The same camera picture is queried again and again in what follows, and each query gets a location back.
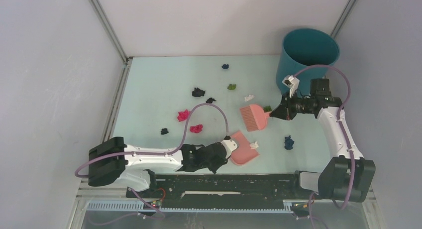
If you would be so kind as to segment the pink plastic dustpan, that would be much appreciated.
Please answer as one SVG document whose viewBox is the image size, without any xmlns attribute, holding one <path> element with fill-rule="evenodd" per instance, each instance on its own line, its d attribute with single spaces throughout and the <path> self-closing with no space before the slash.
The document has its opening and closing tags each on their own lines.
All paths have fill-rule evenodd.
<svg viewBox="0 0 422 229">
<path fill-rule="evenodd" d="M 241 131 L 231 135 L 231 138 L 238 144 L 238 148 L 232 152 L 230 157 L 235 165 L 245 165 L 259 156 L 258 151 L 250 146 L 249 141 Z"/>
</svg>

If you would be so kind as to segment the pink plastic hand brush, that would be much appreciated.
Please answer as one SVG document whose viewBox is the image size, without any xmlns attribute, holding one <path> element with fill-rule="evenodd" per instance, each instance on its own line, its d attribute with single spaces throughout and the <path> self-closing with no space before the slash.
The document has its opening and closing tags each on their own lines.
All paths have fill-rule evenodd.
<svg viewBox="0 0 422 229">
<path fill-rule="evenodd" d="M 257 104 L 241 107 L 239 112 L 248 132 L 264 130 L 271 113 L 264 111 L 263 107 Z"/>
</svg>

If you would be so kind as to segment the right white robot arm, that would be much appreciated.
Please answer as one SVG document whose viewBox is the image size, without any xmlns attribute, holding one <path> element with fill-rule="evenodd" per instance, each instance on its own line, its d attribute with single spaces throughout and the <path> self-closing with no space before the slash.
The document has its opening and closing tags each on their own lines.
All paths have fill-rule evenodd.
<svg viewBox="0 0 422 229">
<path fill-rule="evenodd" d="M 293 120 L 297 114 L 314 115 L 327 140 L 331 160 L 321 173 L 297 171 L 297 180 L 289 185 L 295 198 L 309 191 L 323 199 L 362 203 L 370 189 L 376 166 L 364 158 L 348 129 L 342 100 L 331 94 L 329 79 L 312 79 L 310 94 L 299 97 L 299 79 L 287 76 L 283 83 L 289 91 L 282 95 L 280 104 L 270 117 Z"/>
</svg>

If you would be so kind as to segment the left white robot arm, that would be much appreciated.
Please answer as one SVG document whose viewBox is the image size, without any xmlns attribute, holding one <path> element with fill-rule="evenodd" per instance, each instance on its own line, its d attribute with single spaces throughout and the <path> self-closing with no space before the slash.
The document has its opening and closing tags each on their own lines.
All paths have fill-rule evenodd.
<svg viewBox="0 0 422 229">
<path fill-rule="evenodd" d="M 183 144 L 167 149 L 141 148 L 113 137 L 89 150 L 88 185 L 121 184 L 149 198 L 157 192 L 156 172 L 208 169 L 215 174 L 238 147 L 229 136 L 208 146 Z"/>
</svg>

